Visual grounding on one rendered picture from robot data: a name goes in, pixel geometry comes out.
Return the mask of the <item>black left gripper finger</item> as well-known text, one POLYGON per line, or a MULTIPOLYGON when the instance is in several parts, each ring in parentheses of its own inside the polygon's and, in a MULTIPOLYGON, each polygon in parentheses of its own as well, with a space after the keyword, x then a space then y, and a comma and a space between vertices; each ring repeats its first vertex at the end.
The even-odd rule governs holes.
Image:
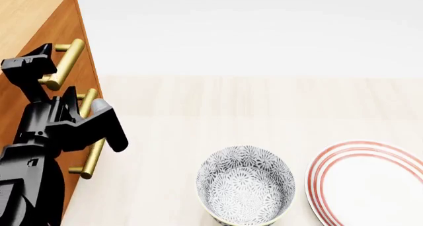
POLYGON ((80 122, 82 120, 82 117, 79 113, 79 105, 78 105, 78 99, 77 99, 77 93, 76 93, 76 87, 70 86, 66 89, 63 96, 63 101, 68 107, 69 115, 72 118, 72 122, 80 122))
POLYGON ((14 59, 4 59, 1 70, 10 83, 19 87, 30 102, 47 102, 49 97, 39 79, 57 72, 51 54, 53 44, 46 43, 14 59))

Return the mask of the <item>wooden cabinet with drawers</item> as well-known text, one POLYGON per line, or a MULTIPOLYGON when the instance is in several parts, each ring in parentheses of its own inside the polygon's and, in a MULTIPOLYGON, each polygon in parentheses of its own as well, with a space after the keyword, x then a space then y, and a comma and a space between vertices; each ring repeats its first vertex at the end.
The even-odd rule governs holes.
MULTIPOLYGON (((85 47, 63 87, 46 90, 49 96, 62 95, 68 86, 76 87, 78 94, 101 91, 78 0, 0 0, 0 63, 45 43, 70 44, 77 38, 85 47)), ((28 103, 0 69, 0 152, 13 142, 28 103)))

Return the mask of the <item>grey floral patterned bowl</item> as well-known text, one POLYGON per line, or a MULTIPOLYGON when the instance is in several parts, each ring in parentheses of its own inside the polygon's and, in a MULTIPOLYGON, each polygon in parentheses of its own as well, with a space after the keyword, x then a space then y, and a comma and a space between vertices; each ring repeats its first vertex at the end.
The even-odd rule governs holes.
POLYGON ((199 202, 221 226, 272 226, 295 197, 289 167, 255 146, 230 146, 211 154, 195 184, 199 202))

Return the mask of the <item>white plate with red rings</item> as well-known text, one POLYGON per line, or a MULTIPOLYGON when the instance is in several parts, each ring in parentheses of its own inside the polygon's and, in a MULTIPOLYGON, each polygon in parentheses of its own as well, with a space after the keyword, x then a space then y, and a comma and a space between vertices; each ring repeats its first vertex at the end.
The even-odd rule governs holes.
POLYGON ((304 183, 322 226, 423 226, 423 158, 404 148, 366 140, 327 146, 304 183))

